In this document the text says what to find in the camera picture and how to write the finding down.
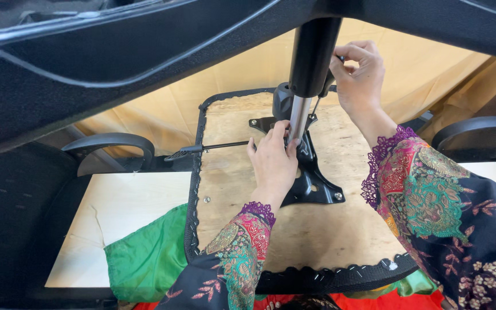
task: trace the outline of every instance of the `sleeve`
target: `sleeve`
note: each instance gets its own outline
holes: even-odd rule
[[[275,218],[252,201],[179,275],[156,310],[252,309]]]
[[[401,126],[369,159],[363,197],[445,298],[496,309],[496,183]]]

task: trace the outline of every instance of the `purple lace trim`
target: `purple lace trim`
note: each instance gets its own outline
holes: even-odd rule
[[[398,125],[397,133],[393,137],[378,137],[378,145],[373,147],[372,152],[369,153],[370,172],[367,179],[361,184],[363,190],[361,196],[363,196],[373,209],[376,210],[379,203],[377,196],[378,180],[376,179],[378,166],[399,142],[412,137],[418,137],[418,135],[411,128],[403,128]]]
[[[271,228],[273,228],[273,225],[275,225],[275,221],[277,220],[275,218],[275,214],[271,212],[271,205],[264,205],[259,201],[251,201],[248,204],[244,204],[244,207],[240,213],[246,212],[262,215]]]

